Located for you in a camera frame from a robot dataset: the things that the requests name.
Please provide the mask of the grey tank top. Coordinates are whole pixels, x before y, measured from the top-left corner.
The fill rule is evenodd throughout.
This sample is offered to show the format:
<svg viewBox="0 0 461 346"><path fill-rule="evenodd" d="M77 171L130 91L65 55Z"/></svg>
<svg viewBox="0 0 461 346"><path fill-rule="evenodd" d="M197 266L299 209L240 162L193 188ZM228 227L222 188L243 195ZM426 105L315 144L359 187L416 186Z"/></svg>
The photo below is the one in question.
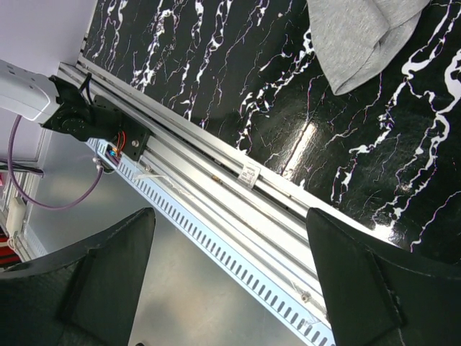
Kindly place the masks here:
<svg viewBox="0 0 461 346"><path fill-rule="evenodd" d="M334 95L381 73L410 40L426 0L311 0L313 48Z"/></svg>

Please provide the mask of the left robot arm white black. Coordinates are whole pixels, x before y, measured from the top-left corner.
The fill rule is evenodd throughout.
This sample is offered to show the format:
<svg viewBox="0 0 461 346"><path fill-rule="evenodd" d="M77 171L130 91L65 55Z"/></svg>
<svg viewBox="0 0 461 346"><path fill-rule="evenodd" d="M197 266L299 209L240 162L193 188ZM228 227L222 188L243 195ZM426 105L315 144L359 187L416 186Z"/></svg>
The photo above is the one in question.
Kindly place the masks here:
<svg viewBox="0 0 461 346"><path fill-rule="evenodd" d="M96 105L90 81L91 74L87 74L76 86L1 61L1 108L79 141L111 141L122 132L122 116Z"/></svg>

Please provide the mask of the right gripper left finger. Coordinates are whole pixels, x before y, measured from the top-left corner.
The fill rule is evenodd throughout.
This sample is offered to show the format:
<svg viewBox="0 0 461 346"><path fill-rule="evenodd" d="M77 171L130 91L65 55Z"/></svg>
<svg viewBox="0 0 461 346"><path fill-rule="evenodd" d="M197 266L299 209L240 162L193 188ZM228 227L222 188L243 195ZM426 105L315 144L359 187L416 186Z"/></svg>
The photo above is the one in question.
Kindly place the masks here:
<svg viewBox="0 0 461 346"><path fill-rule="evenodd" d="M154 238L140 209L1 273L2 345L127 345Z"/></svg>

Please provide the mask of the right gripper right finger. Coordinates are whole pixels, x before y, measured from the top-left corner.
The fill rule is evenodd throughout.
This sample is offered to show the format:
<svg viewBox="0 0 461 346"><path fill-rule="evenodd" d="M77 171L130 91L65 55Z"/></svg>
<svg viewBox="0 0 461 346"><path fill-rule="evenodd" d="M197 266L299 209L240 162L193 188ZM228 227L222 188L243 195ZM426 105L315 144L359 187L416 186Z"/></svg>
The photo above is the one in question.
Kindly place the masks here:
<svg viewBox="0 0 461 346"><path fill-rule="evenodd" d="M308 243L337 345L459 345L460 267L310 208Z"/></svg>

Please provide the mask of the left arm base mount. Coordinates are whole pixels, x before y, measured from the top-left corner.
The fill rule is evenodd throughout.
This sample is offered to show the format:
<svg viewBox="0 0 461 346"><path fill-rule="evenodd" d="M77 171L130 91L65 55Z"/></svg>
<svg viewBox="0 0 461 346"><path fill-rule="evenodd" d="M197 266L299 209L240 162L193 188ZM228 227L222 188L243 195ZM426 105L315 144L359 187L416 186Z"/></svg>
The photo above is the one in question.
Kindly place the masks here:
<svg viewBox="0 0 461 346"><path fill-rule="evenodd" d="M113 157L127 156L138 163L146 149L151 130L107 98L96 96L91 105L103 139L112 144Z"/></svg>

